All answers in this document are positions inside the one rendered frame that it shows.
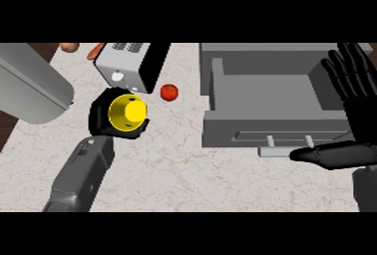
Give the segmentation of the grey open drawer box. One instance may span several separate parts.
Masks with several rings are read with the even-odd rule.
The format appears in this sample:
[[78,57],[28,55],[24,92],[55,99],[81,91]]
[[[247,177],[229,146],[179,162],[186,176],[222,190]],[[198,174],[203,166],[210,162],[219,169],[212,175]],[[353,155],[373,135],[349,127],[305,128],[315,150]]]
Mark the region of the grey open drawer box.
[[219,112],[299,113],[342,111],[342,103],[318,61],[232,63],[213,58],[210,109]]

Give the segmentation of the red apple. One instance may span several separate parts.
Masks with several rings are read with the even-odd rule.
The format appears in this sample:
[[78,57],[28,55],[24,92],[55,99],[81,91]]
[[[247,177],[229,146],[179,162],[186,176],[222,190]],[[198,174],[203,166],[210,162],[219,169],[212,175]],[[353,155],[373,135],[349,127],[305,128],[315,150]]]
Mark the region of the red apple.
[[179,88],[172,84],[163,85],[163,87],[161,87],[161,98],[167,102],[172,102],[177,97],[179,97]]

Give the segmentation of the silver and black toaster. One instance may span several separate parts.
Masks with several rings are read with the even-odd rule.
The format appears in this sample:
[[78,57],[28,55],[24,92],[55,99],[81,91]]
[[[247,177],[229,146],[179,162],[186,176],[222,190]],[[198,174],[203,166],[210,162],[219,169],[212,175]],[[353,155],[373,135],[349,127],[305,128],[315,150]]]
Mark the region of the silver and black toaster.
[[170,46],[170,43],[107,43],[93,64],[109,86],[151,94]]

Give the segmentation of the orange carrot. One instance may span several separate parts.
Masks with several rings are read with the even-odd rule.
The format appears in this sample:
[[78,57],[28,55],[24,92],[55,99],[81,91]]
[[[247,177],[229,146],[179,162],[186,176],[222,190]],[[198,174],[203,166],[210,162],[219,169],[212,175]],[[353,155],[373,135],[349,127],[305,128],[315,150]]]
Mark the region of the orange carrot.
[[95,60],[98,55],[99,55],[99,52],[104,48],[104,45],[105,43],[99,43],[98,46],[93,48],[93,50],[90,51],[89,55],[87,55],[87,60]]

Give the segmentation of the tan bread roll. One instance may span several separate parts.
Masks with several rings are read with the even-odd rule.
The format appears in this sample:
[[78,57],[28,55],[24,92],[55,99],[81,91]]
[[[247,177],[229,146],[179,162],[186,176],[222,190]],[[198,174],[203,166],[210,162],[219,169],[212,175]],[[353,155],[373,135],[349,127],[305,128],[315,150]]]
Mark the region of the tan bread roll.
[[80,44],[78,43],[61,43],[59,47],[64,52],[74,53],[80,48]]

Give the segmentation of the grey cabinet body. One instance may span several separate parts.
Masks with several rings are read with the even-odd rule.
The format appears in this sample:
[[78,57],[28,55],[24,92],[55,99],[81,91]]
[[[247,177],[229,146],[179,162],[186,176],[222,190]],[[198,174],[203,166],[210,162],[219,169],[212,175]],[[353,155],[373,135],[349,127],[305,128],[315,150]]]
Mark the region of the grey cabinet body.
[[212,60],[228,75],[308,75],[334,43],[200,43],[200,94],[209,95]]

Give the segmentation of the yellow cup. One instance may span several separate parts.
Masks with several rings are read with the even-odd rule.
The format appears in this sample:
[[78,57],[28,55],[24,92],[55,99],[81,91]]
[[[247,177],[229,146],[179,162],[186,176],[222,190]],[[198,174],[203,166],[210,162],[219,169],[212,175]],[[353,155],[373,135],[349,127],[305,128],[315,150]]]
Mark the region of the yellow cup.
[[108,118],[117,130],[136,130],[145,122],[146,117],[148,105],[139,96],[124,94],[112,100],[108,109]]

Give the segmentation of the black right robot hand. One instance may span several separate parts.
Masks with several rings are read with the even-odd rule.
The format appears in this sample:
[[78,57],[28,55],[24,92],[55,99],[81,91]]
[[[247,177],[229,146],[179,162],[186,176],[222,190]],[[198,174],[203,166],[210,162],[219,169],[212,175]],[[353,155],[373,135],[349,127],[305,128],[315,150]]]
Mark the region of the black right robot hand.
[[288,156],[328,170],[377,164],[377,68],[356,43],[339,43],[337,48],[321,65],[343,103],[353,139],[296,149]]

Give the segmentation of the grey drawer front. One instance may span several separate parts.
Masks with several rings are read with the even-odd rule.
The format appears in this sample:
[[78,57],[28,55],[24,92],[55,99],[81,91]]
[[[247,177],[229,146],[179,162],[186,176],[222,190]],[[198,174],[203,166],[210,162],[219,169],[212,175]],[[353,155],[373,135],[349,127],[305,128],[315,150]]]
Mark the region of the grey drawer front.
[[203,147],[268,146],[268,136],[275,146],[306,146],[305,137],[315,144],[339,142],[353,138],[346,115],[342,111],[318,113],[235,113],[206,112],[203,118]]

